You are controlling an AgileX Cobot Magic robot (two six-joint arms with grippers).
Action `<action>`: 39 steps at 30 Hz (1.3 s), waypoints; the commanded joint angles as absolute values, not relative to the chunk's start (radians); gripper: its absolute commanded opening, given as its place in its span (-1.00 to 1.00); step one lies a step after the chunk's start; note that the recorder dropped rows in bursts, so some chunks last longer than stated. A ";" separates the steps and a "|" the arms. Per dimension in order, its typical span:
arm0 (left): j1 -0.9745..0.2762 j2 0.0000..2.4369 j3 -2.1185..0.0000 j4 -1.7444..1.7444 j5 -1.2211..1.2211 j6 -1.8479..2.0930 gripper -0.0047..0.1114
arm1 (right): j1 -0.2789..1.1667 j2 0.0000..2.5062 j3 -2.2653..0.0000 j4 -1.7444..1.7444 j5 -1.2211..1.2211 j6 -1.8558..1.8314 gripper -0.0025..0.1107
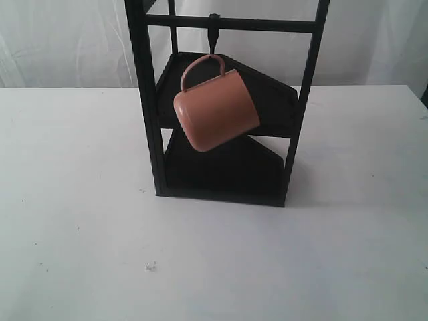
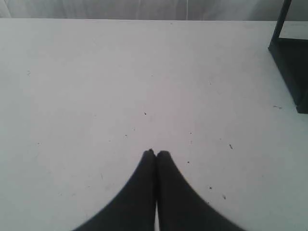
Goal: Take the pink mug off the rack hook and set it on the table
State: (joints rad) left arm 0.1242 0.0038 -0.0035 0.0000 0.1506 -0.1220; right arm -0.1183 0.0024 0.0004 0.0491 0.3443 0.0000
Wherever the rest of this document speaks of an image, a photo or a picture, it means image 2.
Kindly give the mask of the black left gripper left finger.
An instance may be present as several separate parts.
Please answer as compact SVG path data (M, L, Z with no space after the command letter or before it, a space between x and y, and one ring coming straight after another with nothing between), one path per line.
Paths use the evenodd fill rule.
M153 231L156 209L156 156L146 150L120 192L76 231Z

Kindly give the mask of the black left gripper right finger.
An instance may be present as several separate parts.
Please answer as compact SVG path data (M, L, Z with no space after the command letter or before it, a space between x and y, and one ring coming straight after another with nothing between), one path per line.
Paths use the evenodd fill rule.
M168 151L156 158L157 205L162 231L241 231L212 208L189 185Z

